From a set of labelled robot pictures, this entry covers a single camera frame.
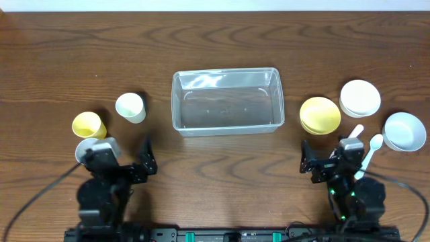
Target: yellow cup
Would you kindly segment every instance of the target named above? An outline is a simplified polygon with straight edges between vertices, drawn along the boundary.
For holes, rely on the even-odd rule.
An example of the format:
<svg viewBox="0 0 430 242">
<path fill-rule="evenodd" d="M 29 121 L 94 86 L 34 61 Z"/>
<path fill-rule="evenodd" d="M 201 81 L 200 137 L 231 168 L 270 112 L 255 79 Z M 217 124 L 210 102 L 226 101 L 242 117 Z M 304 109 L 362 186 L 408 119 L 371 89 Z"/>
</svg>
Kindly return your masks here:
<svg viewBox="0 0 430 242">
<path fill-rule="evenodd" d="M 313 97 L 300 108 L 300 121 L 311 134 L 329 134 L 341 123 L 341 112 L 335 103 L 325 97 Z"/>
<path fill-rule="evenodd" d="M 100 117 L 93 112 L 83 112 L 76 116 L 72 123 L 73 132 L 81 138 L 106 137 L 106 127 Z"/>
</svg>

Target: white plate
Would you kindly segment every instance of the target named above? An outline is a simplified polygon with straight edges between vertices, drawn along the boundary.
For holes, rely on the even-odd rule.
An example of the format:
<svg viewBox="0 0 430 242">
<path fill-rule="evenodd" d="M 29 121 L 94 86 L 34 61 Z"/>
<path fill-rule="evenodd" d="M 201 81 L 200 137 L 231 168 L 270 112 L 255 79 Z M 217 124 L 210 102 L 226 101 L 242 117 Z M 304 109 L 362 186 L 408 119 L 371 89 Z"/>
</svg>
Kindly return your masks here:
<svg viewBox="0 0 430 242">
<path fill-rule="evenodd" d="M 342 88 L 340 100 L 344 108 L 356 116 L 362 117 L 376 113 L 381 106 L 379 91 L 371 83 L 363 80 L 346 83 Z"/>
<path fill-rule="evenodd" d="M 339 105 L 341 106 L 341 109 L 344 113 L 346 113 L 348 116 L 353 117 L 353 118 L 363 118 L 365 116 L 362 115 L 357 115 L 354 114 L 353 112 L 351 112 L 350 110 L 348 110 L 342 103 L 342 99 L 339 98 Z"/>
</svg>

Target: green connector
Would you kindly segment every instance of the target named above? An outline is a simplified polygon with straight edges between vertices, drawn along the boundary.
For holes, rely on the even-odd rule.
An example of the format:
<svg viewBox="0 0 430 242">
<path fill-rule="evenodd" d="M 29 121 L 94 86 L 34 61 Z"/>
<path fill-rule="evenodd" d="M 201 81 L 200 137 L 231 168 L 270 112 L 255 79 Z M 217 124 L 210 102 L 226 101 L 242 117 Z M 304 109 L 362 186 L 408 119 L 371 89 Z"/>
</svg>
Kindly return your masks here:
<svg viewBox="0 0 430 242">
<path fill-rule="evenodd" d="M 282 234 L 281 233 L 273 233 L 272 241 L 273 242 L 281 242 L 282 241 Z"/>
<path fill-rule="evenodd" d="M 194 242 L 196 240 L 194 237 L 194 233 L 186 233 L 185 242 Z"/>
</svg>

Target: white cup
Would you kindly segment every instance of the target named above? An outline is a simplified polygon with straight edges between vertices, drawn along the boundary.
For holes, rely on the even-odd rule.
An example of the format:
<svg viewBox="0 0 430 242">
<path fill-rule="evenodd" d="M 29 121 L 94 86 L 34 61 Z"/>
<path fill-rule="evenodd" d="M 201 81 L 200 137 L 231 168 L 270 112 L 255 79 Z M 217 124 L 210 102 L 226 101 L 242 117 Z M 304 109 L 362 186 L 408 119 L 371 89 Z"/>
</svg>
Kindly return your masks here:
<svg viewBox="0 0 430 242">
<path fill-rule="evenodd" d="M 399 112 L 387 119 L 382 136 L 387 146 L 395 151 L 417 151 L 425 144 L 427 133 L 417 117 Z"/>
<path fill-rule="evenodd" d="M 96 138 L 86 138 L 78 144 L 75 151 L 75 158 L 77 162 L 82 163 L 82 157 L 86 154 L 86 150 L 91 148 L 97 142 L 97 140 L 98 139 Z"/>
<path fill-rule="evenodd" d="M 381 96 L 371 83 L 353 80 L 343 86 L 339 104 L 348 116 L 362 118 L 378 111 L 381 106 Z"/>
<path fill-rule="evenodd" d="M 146 117 L 143 100 L 135 93 L 122 94 L 116 100 L 115 109 L 119 115 L 133 124 L 142 122 Z"/>
</svg>

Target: plastic spoon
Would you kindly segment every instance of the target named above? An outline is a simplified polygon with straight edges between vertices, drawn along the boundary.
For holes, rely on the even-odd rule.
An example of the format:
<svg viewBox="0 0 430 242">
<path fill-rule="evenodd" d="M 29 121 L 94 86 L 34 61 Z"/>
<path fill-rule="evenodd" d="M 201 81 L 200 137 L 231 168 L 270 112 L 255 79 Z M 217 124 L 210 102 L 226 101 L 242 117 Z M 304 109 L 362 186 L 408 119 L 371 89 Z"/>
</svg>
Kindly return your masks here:
<svg viewBox="0 0 430 242">
<path fill-rule="evenodd" d="M 377 134 L 370 140 L 370 150 L 368 154 L 365 156 L 363 162 L 361 162 L 362 170 L 366 170 L 368 168 L 372 155 L 374 154 L 375 151 L 377 151 L 382 147 L 383 142 L 384 142 L 384 137 L 382 136 L 382 134 Z M 362 171 L 357 171 L 357 173 L 354 175 L 356 179 L 361 179 L 363 176 L 364 176 L 364 172 Z"/>
<path fill-rule="evenodd" d="M 363 132 L 364 130 L 364 126 L 361 124 L 358 124 L 351 132 L 351 134 L 349 134 L 348 138 L 357 138 L 361 132 Z M 330 155 L 330 158 L 335 155 L 335 151 L 333 151 Z"/>
</svg>

